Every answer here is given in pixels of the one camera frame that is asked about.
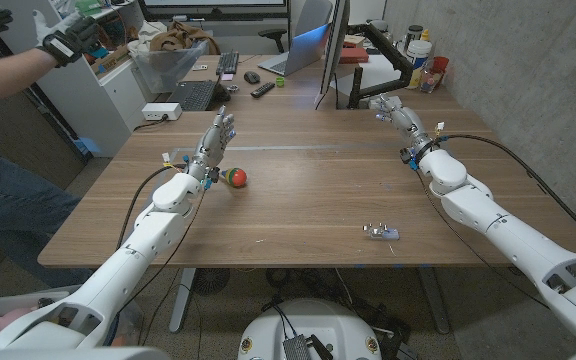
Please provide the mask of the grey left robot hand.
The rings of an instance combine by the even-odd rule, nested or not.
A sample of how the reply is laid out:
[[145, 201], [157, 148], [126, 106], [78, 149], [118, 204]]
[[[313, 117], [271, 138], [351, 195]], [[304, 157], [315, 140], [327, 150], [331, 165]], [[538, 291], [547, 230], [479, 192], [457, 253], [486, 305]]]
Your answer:
[[197, 142], [186, 173], [201, 181], [214, 179], [213, 173], [224, 157], [228, 143], [236, 136], [234, 115], [226, 114], [226, 106], [219, 108], [212, 125]]

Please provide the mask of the gloved hand with white label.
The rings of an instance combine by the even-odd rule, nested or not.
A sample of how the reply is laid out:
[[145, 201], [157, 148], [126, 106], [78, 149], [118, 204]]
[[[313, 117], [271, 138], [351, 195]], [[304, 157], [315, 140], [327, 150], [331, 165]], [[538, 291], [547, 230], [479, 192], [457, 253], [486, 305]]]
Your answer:
[[38, 40], [36, 48], [51, 55], [57, 67], [76, 62], [98, 41], [97, 23], [90, 16], [73, 12], [49, 27], [41, 11], [34, 9], [32, 15]]

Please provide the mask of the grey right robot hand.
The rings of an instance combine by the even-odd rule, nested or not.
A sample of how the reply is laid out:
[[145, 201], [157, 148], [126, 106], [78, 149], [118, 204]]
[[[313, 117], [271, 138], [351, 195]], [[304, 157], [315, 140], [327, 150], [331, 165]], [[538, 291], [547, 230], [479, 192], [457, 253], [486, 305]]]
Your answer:
[[391, 123], [407, 142], [405, 159], [419, 163], [434, 147], [415, 111], [403, 105], [398, 96], [380, 94], [369, 101], [369, 108], [377, 111], [377, 118]]

